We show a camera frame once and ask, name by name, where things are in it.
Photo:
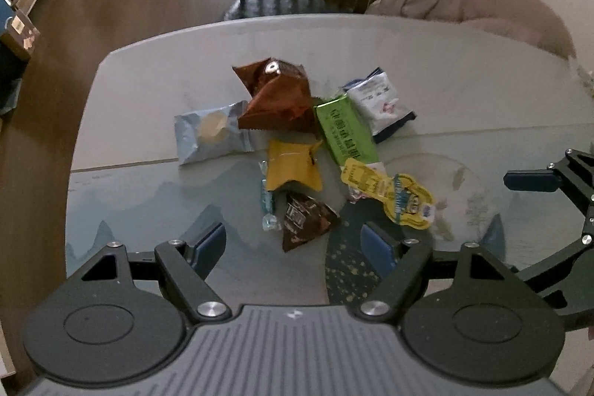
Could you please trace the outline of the yellow label sauce packet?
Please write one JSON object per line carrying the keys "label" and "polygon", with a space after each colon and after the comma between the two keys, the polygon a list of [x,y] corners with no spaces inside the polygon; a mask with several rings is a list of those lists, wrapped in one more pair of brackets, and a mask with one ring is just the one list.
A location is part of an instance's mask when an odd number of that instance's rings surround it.
{"label": "yellow label sauce packet", "polygon": [[427,230],[434,222],[433,195],[407,173],[389,176],[350,158],[345,161],[340,179],[365,197],[381,202],[385,214],[396,225]]}

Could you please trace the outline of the small teal candy wrapper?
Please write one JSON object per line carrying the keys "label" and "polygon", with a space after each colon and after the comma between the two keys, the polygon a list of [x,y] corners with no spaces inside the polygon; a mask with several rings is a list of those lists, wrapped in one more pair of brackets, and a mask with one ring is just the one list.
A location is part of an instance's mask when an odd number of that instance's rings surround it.
{"label": "small teal candy wrapper", "polygon": [[268,163],[265,160],[261,160],[259,166],[262,175],[260,184],[260,202],[263,212],[262,227],[266,232],[279,232],[281,230],[281,223],[276,216],[274,192],[269,191],[267,188]]}

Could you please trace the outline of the brown chocolate candy packet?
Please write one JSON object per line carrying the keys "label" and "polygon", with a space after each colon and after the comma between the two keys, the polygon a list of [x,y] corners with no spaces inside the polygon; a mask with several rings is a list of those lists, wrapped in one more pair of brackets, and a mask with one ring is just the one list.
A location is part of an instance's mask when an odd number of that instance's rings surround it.
{"label": "brown chocolate candy packet", "polygon": [[289,252],[338,227],[341,218],[327,204],[308,195],[287,191],[282,221],[284,252]]}

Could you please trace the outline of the light blue pastry packet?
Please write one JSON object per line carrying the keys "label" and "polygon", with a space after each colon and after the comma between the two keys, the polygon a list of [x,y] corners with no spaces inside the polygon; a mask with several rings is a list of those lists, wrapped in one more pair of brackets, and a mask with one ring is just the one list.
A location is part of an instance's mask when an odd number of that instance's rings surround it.
{"label": "light blue pastry packet", "polygon": [[239,127],[248,102],[194,110],[174,117],[177,159],[180,166],[233,153],[253,153],[250,130]]}

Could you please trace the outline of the green snack bar pack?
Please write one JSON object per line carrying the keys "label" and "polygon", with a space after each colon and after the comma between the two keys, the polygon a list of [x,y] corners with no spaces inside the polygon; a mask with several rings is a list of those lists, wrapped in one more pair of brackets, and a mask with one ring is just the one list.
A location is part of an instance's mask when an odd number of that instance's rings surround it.
{"label": "green snack bar pack", "polygon": [[316,105],[314,112],[338,166],[348,159],[366,165],[379,162],[369,125],[346,94]]}

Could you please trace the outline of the yellow snack packet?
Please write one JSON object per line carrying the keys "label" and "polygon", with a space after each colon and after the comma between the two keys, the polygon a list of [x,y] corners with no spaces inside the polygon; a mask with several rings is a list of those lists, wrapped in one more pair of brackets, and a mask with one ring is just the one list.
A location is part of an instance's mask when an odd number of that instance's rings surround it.
{"label": "yellow snack packet", "polygon": [[297,182],[320,192],[323,184],[315,156],[321,145],[321,140],[305,145],[271,139],[268,145],[267,190],[275,191],[287,183]]}

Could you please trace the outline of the white black snack packet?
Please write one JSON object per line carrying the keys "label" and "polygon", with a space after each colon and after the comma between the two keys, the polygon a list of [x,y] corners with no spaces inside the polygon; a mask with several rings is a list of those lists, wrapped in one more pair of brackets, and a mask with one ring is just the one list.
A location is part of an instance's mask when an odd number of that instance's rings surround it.
{"label": "white black snack packet", "polygon": [[351,80],[341,89],[368,123],[376,143],[384,142],[417,118],[417,114],[400,100],[398,91],[382,68],[376,68],[365,78]]}

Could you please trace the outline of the dark red foil snack bag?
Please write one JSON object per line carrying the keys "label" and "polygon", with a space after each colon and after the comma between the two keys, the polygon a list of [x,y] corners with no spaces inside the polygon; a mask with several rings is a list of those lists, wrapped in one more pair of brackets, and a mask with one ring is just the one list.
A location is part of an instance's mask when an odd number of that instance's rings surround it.
{"label": "dark red foil snack bag", "polygon": [[267,58],[232,70],[252,96],[240,129],[315,133],[314,100],[301,65]]}

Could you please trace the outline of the pink cloth covered chair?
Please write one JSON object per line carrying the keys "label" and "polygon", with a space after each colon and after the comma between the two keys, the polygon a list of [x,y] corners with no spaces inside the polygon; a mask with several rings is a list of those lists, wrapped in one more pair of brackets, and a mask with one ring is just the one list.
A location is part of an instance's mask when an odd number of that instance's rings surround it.
{"label": "pink cloth covered chair", "polygon": [[365,12],[464,25],[532,45],[563,59],[576,56],[564,21],[542,0],[377,0]]}

